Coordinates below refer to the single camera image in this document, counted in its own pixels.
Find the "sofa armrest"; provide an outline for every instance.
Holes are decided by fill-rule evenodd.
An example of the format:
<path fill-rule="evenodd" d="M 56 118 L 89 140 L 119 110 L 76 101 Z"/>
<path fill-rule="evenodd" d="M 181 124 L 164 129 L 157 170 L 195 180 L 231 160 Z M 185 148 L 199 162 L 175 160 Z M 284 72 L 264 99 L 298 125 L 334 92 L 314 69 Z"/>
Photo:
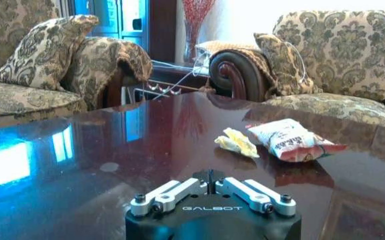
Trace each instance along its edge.
<path fill-rule="evenodd" d="M 262 53 L 227 49 L 209 59 L 211 81 L 235 99 L 263 102 L 270 93 L 270 71 Z"/>
<path fill-rule="evenodd" d="M 151 58 L 132 42 L 107 37 L 86 38 L 72 57 L 61 80 L 66 91 L 80 94 L 88 110 L 120 105 L 120 88 L 147 81 Z"/>

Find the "metal bracket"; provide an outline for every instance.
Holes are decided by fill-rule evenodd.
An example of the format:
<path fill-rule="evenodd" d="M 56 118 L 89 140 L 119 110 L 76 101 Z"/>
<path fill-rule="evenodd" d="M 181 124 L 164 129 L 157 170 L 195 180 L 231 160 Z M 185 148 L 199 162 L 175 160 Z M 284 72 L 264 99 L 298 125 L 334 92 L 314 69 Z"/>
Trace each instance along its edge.
<path fill-rule="evenodd" d="M 271 199 L 267 195 L 254 191 L 240 181 L 232 177 L 227 177 L 223 180 L 216 181 L 216 192 L 221 194 L 235 194 L 247 202 L 250 208 L 263 214 L 268 214 L 274 211 Z"/>
<path fill-rule="evenodd" d="M 244 180 L 243 182 L 250 188 L 259 191 L 260 193 L 266 194 L 270 199 L 271 203 L 275 207 L 275 211 L 284 215 L 284 216 L 294 216 L 296 213 L 296 202 L 291 197 L 286 194 L 279 194 L 271 189 L 268 189 L 266 186 L 259 184 L 252 179 Z"/>
<path fill-rule="evenodd" d="M 168 192 L 160 193 L 155 197 L 153 210 L 165 213 L 175 209 L 177 202 L 189 194 L 204 194 L 207 192 L 207 183 L 196 178 L 189 178 Z"/>
<path fill-rule="evenodd" d="M 137 199 L 132 199 L 129 202 L 131 205 L 131 213 L 135 216 L 144 216 L 148 214 L 151 210 L 151 205 L 153 203 L 155 197 L 161 194 L 163 192 L 168 191 L 171 188 L 173 188 L 176 185 L 179 185 L 180 182 L 176 180 L 171 180 L 167 182 L 163 186 L 156 188 L 153 191 L 151 191 L 145 196 L 144 199 L 137 202 Z"/>
<path fill-rule="evenodd" d="M 159 213 L 175 209 L 177 202 L 189 194 L 204 194 L 207 192 L 207 183 L 196 178 L 189 178 L 180 183 L 171 180 L 163 186 L 156 188 L 145 195 L 140 195 L 131 200 L 131 213 L 135 216 L 144 216 L 151 209 Z"/>

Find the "vase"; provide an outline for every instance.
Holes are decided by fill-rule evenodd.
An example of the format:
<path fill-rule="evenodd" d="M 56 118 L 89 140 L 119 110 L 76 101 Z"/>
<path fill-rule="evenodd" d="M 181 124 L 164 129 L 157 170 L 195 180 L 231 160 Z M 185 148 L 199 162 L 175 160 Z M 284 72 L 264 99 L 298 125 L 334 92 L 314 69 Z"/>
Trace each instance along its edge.
<path fill-rule="evenodd" d="M 192 63 L 195 61 L 196 56 L 195 45 L 200 24 L 192 24 L 184 22 L 184 28 L 185 28 L 185 40 L 184 40 L 185 43 L 184 43 L 183 61 L 185 63 Z"/>

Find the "crumpled wrapper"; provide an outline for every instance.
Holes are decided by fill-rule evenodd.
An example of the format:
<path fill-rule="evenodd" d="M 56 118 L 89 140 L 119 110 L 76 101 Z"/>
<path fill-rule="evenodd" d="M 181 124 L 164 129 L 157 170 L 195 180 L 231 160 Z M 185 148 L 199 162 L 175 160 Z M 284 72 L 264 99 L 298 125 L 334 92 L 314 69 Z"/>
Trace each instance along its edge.
<path fill-rule="evenodd" d="M 240 133 L 240 131 L 231 129 L 230 127 L 223 130 L 227 136 L 217 136 L 213 142 L 220 148 L 240 153 L 248 158 L 258 158 L 256 146 L 250 142 L 248 138 Z"/>

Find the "white cable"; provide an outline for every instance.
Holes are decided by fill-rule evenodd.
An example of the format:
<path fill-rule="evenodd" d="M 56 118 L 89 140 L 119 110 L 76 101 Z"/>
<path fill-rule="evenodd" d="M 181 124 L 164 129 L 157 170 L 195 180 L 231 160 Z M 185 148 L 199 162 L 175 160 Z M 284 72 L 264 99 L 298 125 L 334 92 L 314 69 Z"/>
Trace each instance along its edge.
<path fill-rule="evenodd" d="M 197 74 L 200 73 L 200 70 L 204 69 L 205 67 L 203 67 L 203 66 L 196 66 L 196 62 L 197 62 L 197 60 L 200 59 L 200 57 L 204 56 L 204 55 L 207 55 L 207 53 L 200 54 L 200 55 L 197 56 L 197 58 L 195 59 L 192 71 L 188 72 L 188 73 L 183 76 L 183 78 L 180 78 L 180 80 L 175 83 L 175 85 L 172 85 L 169 89 L 167 89 L 165 91 L 163 91 L 152 100 L 160 98 L 160 97 L 161 97 L 165 93 L 168 93 L 176 86 L 179 86 L 179 84 L 185 80 L 185 78 L 187 78 L 191 74 L 193 75 L 193 77 L 197 76 Z M 176 65 L 172 65 L 172 64 L 165 63 L 165 62 L 161 62 L 161 61 L 156 61 L 156 60 L 152 60 L 152 61 L 153 61 L 155 63 L 165 64 L 165 65 L 168 65 L 168 66 L 171 66 L 171 67 L 173 67 L 173 68 L 184 68 L 184 69 L 188 69 L 188 70 L 191 69 L 189 67 L 176 66 Z"/>
<path fill-rule="evenodd" d="M 167 62 L 163 62 L 163 61 L 156 61 L 156 60 L 152 60 L 152 62 L 155 62 L 155 63 L 159 63 L 159 64 L 163 64 L 163 65 L 167 65 L 167 66 L 157 66 L 159 68 L 167 68 L 167 69 L 187 69 L 187 70 L 189 70 L 191 68 L 189 67 L 185 67 L 185 66 L 176 66 L 176 65 L 172 65 L 172 64 L 169 64 L 169 63 L 167 63 Z"/>
<path fill-rule="evenodd" d="M 290 42 L 286 42 L 286 43 L 292 47 L 294 51 L 296 52 L 296 54 L 299 56 L 300 62 L 302 62 L 303 76 L 302 76 L 302 79 L 299 80 L 299 82 L 302 83 L 304 80 L 304 77 L 306 77 L 304 61 L 303 61 L 303 58 L 300 56 L 300 53 L 299 53 L 299 50 L 296 49 L 296 47 Z"/>

